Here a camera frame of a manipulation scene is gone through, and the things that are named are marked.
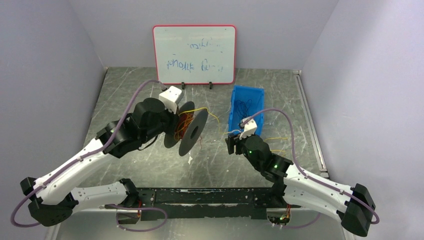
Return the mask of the black cable spool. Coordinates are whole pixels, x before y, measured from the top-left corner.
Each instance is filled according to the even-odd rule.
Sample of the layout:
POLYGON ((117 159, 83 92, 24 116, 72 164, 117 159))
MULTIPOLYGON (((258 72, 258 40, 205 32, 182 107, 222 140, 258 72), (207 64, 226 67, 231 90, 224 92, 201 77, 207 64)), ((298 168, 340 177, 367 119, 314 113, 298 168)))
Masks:
POLYGON ((195 103, 188 101, 178 110, 178 121, 172 133, 166 133, 164 146, 167 149, 174 147, 180 142, 178 154, 186 155, 200 138, 208 119, 208 111, 205 108, 195 110, 195 103))

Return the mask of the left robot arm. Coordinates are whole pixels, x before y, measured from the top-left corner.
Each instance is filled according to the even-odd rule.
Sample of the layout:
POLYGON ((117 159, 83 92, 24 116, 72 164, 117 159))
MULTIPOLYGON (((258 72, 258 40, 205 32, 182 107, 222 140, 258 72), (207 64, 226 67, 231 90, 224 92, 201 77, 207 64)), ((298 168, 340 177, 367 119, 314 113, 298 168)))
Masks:
POLYGON ((50 227, 85 209, 102 205, 131 208, 140 203, 137 187, 129 178, 94 187, 80 184, 103 165, 170 133, 179 120, 179 102, 178 97, 164 96, 130 101, 134 110, 126 109, 74 157, 42 177, 23 179, 23 202, 35 224, 50 227))

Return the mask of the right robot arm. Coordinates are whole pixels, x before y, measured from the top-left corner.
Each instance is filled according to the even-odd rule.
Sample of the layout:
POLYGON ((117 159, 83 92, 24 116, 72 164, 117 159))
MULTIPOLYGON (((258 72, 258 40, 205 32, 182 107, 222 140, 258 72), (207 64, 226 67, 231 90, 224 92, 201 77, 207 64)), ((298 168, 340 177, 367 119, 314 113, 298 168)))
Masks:
POLYGON ((364 185, 337 183, 297 167, 292 160, 273 153, 256 134, 245 138, 230 134, 225 142, 230 155, 243 155, 273 183, 273 201, 311 209, 335 219, 356 236, 368 235, 376 205, 364 185))

